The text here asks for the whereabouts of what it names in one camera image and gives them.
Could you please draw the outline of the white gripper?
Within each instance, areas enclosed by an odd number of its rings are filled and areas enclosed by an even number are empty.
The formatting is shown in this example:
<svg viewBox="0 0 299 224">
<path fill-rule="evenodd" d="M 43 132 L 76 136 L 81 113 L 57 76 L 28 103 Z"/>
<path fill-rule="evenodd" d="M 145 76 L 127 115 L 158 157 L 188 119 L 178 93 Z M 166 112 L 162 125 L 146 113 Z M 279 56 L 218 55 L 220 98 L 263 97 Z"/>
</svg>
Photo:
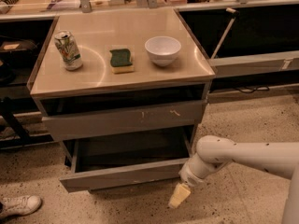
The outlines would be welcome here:
<svg viewBox="0 0 299 224">
<path fill-rule="evenodd" d="M 202 162 L 198 159 L 188 159 L 179 171 L 183 183 L 178 183 L 169 200 L 170 208 L 178 208 L 191 194 L 189 187 L 195 187 L 204 180 Z"/>
</svg>

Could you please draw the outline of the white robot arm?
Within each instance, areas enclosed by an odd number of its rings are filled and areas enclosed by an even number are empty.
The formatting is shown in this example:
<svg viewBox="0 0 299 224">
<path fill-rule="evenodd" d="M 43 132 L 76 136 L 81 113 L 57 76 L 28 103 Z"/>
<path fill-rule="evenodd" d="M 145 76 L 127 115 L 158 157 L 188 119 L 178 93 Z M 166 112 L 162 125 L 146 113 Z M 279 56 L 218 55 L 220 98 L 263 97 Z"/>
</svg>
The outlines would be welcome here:
<svg viewBox="0 0 299 224">
<path fill-rule="evenodd" d="M 290 179 L 289 194 L 281 224 L 299 224 L 299 143 L 237 143 L 227 138 L 207 135 L 200 138 L 194 154 L 184 163 L 169 200 L 177 208 L 208 175 L 235 162 L 256 170 Z"/>
</svg>

